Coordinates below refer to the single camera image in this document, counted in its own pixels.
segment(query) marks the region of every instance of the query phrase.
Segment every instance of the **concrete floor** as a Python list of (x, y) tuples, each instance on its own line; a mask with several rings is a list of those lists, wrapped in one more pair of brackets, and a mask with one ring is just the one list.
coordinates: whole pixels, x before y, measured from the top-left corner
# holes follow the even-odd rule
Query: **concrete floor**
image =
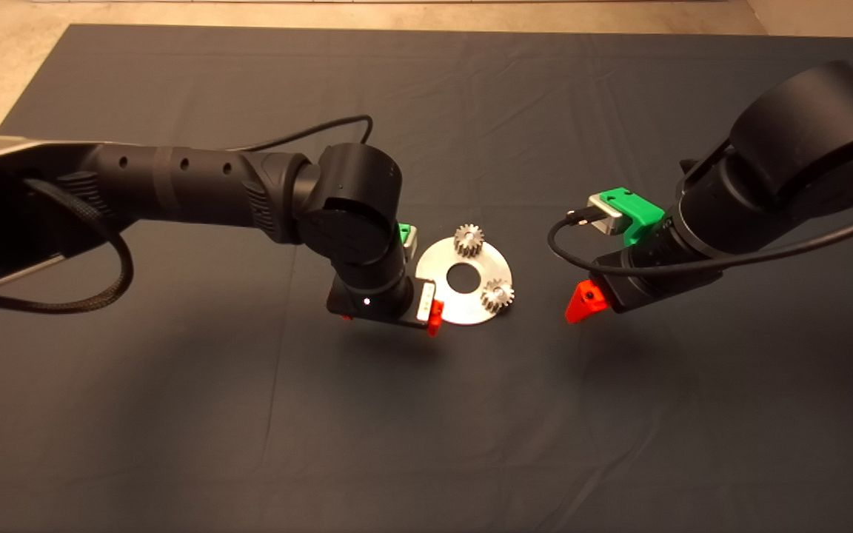
[(853, 0), (556, 4), (37, 4), (0, 0), (0, 121), (71, 23), (853, 35)]

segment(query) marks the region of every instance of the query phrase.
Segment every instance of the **white label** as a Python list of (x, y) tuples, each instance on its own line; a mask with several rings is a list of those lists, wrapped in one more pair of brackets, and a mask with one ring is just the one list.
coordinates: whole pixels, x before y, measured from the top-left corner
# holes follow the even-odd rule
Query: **white label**
[(417, 309), (417, 320), (428, 321), (429, 312), (433, 308), (433, 295), (436, 294), (436, 285), (431, 283), (424, 284), (424, 293), (420, 296), (420, 307)]

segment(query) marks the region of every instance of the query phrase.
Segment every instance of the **center hole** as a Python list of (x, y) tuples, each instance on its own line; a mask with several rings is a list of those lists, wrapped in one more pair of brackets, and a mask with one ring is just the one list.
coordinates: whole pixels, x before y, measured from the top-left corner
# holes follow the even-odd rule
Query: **center hole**
[(453, 264), (446, 271), (446, 282), (456, 292), (469, 294), (480, 286), (480, 273), (471, 264)]

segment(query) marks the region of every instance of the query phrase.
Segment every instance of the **gear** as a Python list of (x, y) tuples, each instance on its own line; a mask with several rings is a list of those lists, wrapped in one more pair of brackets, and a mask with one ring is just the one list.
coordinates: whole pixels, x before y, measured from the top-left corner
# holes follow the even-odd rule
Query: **gear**
[(515, 300), (515, 290), (504, 280), (491, 280), (483, 287), (483, 306), (490, 313), (498, 313)]
[(453, 234), (456, 253), (463, 257), (475, 257), (483, 249), (483, 230), (475, 224), (464, 224)]

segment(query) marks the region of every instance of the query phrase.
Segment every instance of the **circular metal disc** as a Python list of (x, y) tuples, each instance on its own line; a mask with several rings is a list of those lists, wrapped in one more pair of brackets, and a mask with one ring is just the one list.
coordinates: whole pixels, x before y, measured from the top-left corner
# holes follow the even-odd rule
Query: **circular metal disc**
[[(469, 264), (480, 273), (480, 284), (476, 290), (463, 294), (453, 290), (446, 280), (446, 274), (455, 264)], [(436, 283), (436, 298), (443, 301), (443, 320), (450, 324), (481, 324), (495, 317), (483, 306), (483, 287), (491, 280), (504, 280), (512, 284), (512, 270), (505, 257), (494, 246), (486, 242), (483, 249), (474, 257), (463, 257), (456, 253), (453, 237), (443, 239), (420, 257), (417, 263), (417, 277), (433, 280)]]

